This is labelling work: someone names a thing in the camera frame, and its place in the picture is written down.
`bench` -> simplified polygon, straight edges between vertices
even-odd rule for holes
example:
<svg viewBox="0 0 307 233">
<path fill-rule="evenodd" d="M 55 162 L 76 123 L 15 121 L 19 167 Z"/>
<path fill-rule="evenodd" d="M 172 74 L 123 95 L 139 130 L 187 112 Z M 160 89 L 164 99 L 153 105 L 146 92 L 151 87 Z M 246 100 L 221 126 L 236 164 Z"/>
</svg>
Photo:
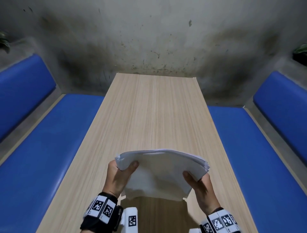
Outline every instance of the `bench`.
<svg viewBox="0 0 307 233">
<path fill-rule="evenodd" d="M 0 136 L 8 135 L 55 87 L 35 54 L 2 71 Z M 64 95 L 0 166 L 0 232 L 36 232 L 103 98 Z"/>
<path fill-rule="evenodd" d="M 273 72 L 254 103 L 303 161 L 307 91 Z M 209 111 L 259 233 L 307 228 L 307 196 L 244 108 Z"/>
</svg>

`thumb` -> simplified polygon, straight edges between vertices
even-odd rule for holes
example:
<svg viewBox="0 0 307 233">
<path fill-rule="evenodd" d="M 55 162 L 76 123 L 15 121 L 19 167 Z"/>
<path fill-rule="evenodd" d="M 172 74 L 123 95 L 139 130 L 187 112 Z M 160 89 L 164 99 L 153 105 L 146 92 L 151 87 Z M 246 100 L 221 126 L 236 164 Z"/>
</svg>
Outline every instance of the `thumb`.
<svg viewBox="0 0 307 233">
<path fill-rule="evenodd" d="M 194 189 L 198 189 L 198 182 L 194 180 L 194 178 L 191 176 L 190 173 L 188 173 L 187 171 L 184 171 L 183 173 L 183 178 L 185 179 L 185 181 Z"/>
<path fill-rule="evenodd" d="M 132 175 L 132 173 L 135 172 L 135 170 L 138 168 L 138 161 L 133 161 L 129 167 L 127 167 L 125 170 L 123 170 L 123 172 L 125 173 L 126 176 L 130 177 Z"/>
</svg>

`left hand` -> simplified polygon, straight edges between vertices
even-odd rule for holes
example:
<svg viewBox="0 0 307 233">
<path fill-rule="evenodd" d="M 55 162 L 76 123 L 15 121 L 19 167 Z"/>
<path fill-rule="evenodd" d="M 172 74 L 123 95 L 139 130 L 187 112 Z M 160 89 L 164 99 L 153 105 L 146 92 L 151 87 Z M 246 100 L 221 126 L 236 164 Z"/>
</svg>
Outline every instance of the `left hand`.
<svg viewBox="0 0 307 233">
<path fill-rule="evenodd" d="M 117 168 L 115 160 L 109 162 L 107 178 L 102 192 L 115 196 L 117 199 L 127 185 L 130 176 L 138 168 L 138 161 L 132 162 L 129 167 L 123 171 Z"/>
</svg>

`right hand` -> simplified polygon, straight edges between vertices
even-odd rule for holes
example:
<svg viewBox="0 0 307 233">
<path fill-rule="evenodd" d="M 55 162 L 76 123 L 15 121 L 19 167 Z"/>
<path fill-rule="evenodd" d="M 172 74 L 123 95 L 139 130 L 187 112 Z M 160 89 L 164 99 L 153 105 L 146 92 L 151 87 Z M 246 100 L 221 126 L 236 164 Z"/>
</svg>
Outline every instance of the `right hand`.
<svg viewBox="0 0 307 233">
<path fill-rule="evenodd" d="M 194 189 L 198 205 L 207 216 L 215 209 L 221 207 L 215 196 L 210 175 L 208 173 L 199 181 L 195 181 L 187 171 L 184 171 L 182 174 L 185 181 Z"/>
</svg>

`blue backrest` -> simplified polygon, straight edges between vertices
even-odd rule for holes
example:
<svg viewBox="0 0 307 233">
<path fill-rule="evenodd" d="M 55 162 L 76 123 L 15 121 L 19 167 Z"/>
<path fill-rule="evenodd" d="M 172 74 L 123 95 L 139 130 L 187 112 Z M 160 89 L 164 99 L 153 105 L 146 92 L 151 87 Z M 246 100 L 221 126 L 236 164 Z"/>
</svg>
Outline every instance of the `blue backrest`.
<svg viewBox="0 0 307 233">
<path fill-rule="evenodd" d="M 254 95 L 254 103 L 307 164 L 307 91 L 275 71 Z"/>
<path fill-rule="evenodd" d="M 0 73 L 0 141 L 29 114 L 56 84 L 36 54 Z"/>
</svg>

